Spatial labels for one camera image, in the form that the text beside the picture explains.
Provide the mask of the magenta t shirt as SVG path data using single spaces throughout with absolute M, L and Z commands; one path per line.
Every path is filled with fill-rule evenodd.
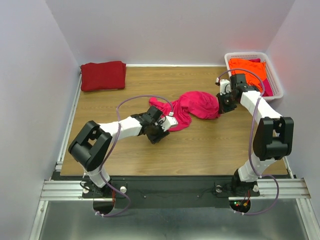
M 151 97 L 149 104 L 157 107 L 165 115 L 173 112 L 173 116 L 177 120 L 177 126 L 170 128 L 171 132 L 188 128 L 192 123 L 191 115 L 203 120 L 215 120 L 221 116 L 218 99 L 214 95 L 203 91 L 186 92 L 170 103 L 161 102 L 157 97 Z

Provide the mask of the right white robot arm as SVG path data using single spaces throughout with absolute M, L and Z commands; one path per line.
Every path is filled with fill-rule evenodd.
M 216 95 L 219 113 L 233 111 L 238 104 L 252 115 L 249 136 L 248 160 L 238 168 L 230 183 L 233 194 L 258 191 L 256 181 L 276 161 L 292 152 L 294 121 L 276 112 L 262 97 L 256 86 L 248 85 L 243 73 L 233 74 L 230 79 L 218 77 Z

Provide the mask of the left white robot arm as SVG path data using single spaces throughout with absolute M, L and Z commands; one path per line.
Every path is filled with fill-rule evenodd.
M 111 193 L 106 184 L 111 178 L 104 169 L 104 164 L 117 141 L 146 135 L 152 144 L 156 144 L 169 135 L 170 129 L 177 125 L 178 121 L 172 112 L 164 115 L 155 106 L 149 107 L 146 112 L 133 114 L 119 121 L 98 124 L 91 120 L 71 142 L 68 152 L 89 176 L 89 186 L 85 189 L 106 197 Z

